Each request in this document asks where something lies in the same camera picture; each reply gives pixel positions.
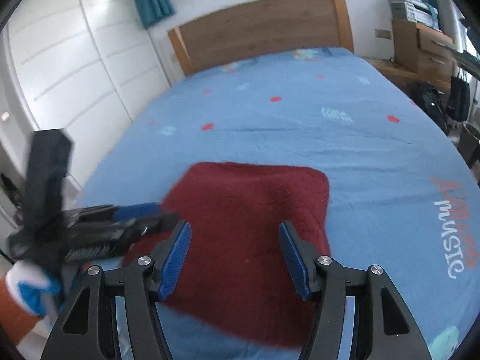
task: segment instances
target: blue bedsheet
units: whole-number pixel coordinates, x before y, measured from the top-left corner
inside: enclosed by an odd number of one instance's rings
[[[322,171],[333,257],[387,270],[434,360],[468,332],[480,310],[480,190],[448,138],[367,62],[324,48],[196,74],[138,117],[82,204],[160,201],[200,161]],[[299,350],[247,343],[159,309],[174,358],[298,358]],[[349,356],[352,323],[350,302],[340,359]]]

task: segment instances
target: hand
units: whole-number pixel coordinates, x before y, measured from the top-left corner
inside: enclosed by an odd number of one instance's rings
[[[5,283],[12,299],[31,315],[44,316],[42,294],[57,295],[61,284],[33,262],[17,261],[7,272]]]

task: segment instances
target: maroon cloth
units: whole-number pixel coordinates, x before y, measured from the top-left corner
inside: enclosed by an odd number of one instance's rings
[[[330,254],[325,236],[327,177],[314,169],[198,163],[162,203],[192,228],[191,247],[166,304],[262,344],[303,345],[314,305],[293,287],[278,241],[290,220],[301,238]],[[168,235],[138,242],[124,265]]]

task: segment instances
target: row of books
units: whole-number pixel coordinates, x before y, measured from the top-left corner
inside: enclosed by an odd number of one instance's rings
[[[402,19],[420,22],[435,30],[438,29],[438,21],[434,20],[428,5],[421,0],[388,0],[394,19]]]

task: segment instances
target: silver screw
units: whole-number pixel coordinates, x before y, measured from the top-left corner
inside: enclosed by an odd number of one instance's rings
[[[318,262],[323,266],[329,266],[332,263],[332,259],[328,256],[320,256]]]
[[[90,276],[95,276],[98,272],[100,272],[100,267],[96,265],[91,266],[87,271]]]
[[[383,273],[383,268],[379,265],[372,265],[370,270],[376,275],[381,275]]]
[[[138,264],[141,266],[147,266],[152,262],[152,259],[148,256],[142,256],[137,260]]]

